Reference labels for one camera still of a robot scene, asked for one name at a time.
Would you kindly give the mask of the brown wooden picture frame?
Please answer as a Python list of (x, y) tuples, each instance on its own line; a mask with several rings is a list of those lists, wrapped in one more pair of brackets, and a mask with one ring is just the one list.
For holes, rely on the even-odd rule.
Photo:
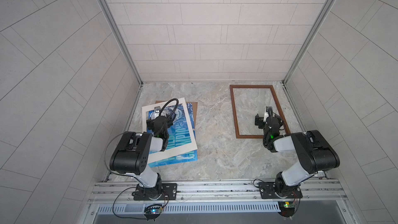
[(272, 85), (231, 85), (231, 103), (238, 139), (263, 138), (263, 129), (255, 125), (255, 117), (259, 115), (263, 124), (266, 107), (271, 106), (274, 113), (286, 120), (283, 109)]

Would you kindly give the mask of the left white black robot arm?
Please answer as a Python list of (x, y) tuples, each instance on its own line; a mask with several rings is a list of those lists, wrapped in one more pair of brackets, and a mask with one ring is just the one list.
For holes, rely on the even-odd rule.
[(109, 160), (104, 160), (106, 169), (116, 175), (132, 176), (138, 181), (136, 192), (151, 200), (161, 195), (167, 197), (162, 189), (160, 174), (148, 166), (151, 151), (163, 152), (169, 143), (168, 128), (173, 125), (175, 112), (179, 100), (171, 99), (156, 110), (158, 115), (154, 119), (147, 119), (148, 132), (123, 132), (116, 137), (120, 138)]

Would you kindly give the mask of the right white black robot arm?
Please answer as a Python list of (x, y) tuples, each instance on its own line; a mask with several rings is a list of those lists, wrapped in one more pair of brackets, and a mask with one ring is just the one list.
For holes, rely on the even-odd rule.
[(263, 130), (263, 146), (270, 152), (295, 151), (298, 162), (279, 172), (273, 184), (279, 198), (295, 196), (299, 185), (318, 172), (340, 166), (340, 159), (318, 130), (281, 135), (283, 119), (266, 108), (264, 117), (255, 116), (255, 126)]

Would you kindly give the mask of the brown cardboard backing board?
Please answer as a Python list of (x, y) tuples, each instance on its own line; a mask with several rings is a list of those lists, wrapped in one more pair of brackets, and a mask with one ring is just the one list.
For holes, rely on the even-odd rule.
[[(192, 129), (195, 129), (195, 120), (196, 120), (196, 115), (197, 115), (197, 102), (188, 102), (186, 104), (186, 108), (188, 111), (188, 115), (190, 118), (191, 126)], [(174, 106), (171, 106), (169, 104), (161, 113), (161, 116), (169, 116), (174, 109)], [(177, 110), (174, 112), (174, 120), (173, 120), (173, 128), (176, 127), (181, 127), (181, 128), (187, 128), (187, 115), (185, 114), (184, 107), (180, 103), (177, 107)]]

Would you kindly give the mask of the right controller circuit board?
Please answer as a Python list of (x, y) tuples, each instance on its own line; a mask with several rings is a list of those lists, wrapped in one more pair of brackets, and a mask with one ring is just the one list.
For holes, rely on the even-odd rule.
[(285, 218), (292, 217), (295, 214), (296, 207), (293, 202), (283, 201), (278, 202), (280, 209), (279, 215)]

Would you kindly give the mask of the controller circuit board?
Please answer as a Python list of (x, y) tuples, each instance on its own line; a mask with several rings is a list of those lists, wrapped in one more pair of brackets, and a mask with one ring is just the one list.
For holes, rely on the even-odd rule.
[(292, 217), (295, 214), (296, 207), (293, 202), (283, 201), (278, 202), (280, 209), (279, 215), (285, 218)]
[(163, 212), (162, 204), (152, 204), (146, 206), (144, 209), (144, 215), (160, 215)]

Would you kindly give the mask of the left controller circuit board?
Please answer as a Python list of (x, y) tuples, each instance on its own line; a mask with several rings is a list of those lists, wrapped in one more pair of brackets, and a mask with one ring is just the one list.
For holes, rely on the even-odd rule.
[(146, 206), (144, 209), (144, 215), (160, 215), (163, 212), (162, 204), (152, 204)]

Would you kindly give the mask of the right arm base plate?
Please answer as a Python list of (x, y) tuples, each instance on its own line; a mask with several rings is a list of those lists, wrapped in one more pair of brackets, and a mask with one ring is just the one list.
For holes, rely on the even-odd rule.
[(301, 199), (303, 198), (299, 186), (286, 186), (282, 183), (277, 186), (275, 182), (259, 182), (260, 195), (262, 199)]

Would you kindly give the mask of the aluminium mounting rail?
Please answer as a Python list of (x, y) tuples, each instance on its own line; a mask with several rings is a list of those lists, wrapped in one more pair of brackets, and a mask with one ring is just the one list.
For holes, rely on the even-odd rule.
[(134, 201), (134, 182), (96, 183), (88, 198), (88, 203), (191, 203), (191, 202), (252, 202), (252, 201), (316, 201), (316, 200), (346, 200), (347, 196), (340, 181), (337, 179), (311, 178), (299, 185), (303, 198), (301, 199), (262, 199), (258, 187), (259, 182), (274, 182), (272, 179), (234, 179), (234, 180), (188, 180), (166, 181), (176, 183), (175, 200)]

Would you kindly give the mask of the left corner aluminium post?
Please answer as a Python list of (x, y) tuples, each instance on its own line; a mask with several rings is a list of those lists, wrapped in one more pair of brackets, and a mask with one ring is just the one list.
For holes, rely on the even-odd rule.
[(106, 0), (97, 0), (98, 4), (104, 14), (105, 20), (107, 21), (112, 33), (114, 34), (114, 37), (116, 39), (116, 42), (118, 44), (118, 46), (120, 47), (123, 55), (125, 56), (129, 66), (131, 67), (133, 74), (135, 75), (140, 87), (142, 87), (143, 85), (143, 81), (139, 75), (139, 72), (136, 68), (136, 66), (134, 65), (133, 59), (131, 57), (130, 52), (128, 51), (128, 48), (123, 40), (123, 37), (121, 35), (121, 32), (115, 22), (115, 19), (112, 15), (112, 12), (110, 10), (110, 7), (108, 5), (108, 3), (106, 2)]

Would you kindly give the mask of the corner aluminium post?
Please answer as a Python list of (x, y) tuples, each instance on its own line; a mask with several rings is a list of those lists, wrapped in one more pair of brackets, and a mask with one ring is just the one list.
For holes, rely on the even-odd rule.
[(312, 41), (314, 40), (316, 34), (318, 33), (320, 27), (322, 26), (323, 22), (325, 21), (327, 15), (329, 14), (330, 10), (332, 9), (336, 0), (326, 0), (323, 4), (310, 32), (305, 38), (300, 50), (298, 51), (289, 71), (287, 72), (285, 78), (283, 79), (283, 84), (286, 85), (289, 80), (291, 79), (294, 71), (298, 67), (300, 61), (303, 59), (305, 53), (307, 52), (308, 48), (310, 47)]
[(108, 5), (108, 3), (106, 2), (106, 0), (97, 0), (98, 4), (104, 14), (105, 20), (107, 21), (112, 33), (114, 34), (114, 37), (116, 39), (116, 42), (118, 44), (118, 46), (120, 47), (123, 55), (125, 56), (129, 66), (131, 67), (133, 74), (135, 75), (140, 87), (142, 87), (143, 85), (143, 81), (139, 75), (139, 72), (136, 68), (136, 66), (134, 65), (133, 59), (131, 57), (130, 52), (128, 51), (128, 48), (123, 40), (123, 37), (121, 35), (121, 32), (115, 22), (115, 19), (112, 15), (112, 12), (110, 10), (110, 7)]

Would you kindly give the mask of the right corner aluminium post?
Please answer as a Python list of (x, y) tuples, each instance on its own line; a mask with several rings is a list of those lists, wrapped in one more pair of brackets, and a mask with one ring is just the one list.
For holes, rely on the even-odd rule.
[(294, 71), (298, 67), (300, 61), (303, 59), (305, 53), (307, 52), (308, 48), (310, 47), (312, 41), (314, 40), (316, 34), (318, 33), (320, 27), (322, 26), (323, 22), (325, 21), (327, 15), (329, 14), (330, 10), (332, 9), (336, 0), (326, 0), (323, 4), (310, 32), (305, 38), (300, 50), (298, 51), (289, 71), (287, 72), (285, 78), (283, 79), (283, 84), (286, 85), (289, 80), (291, 79)]

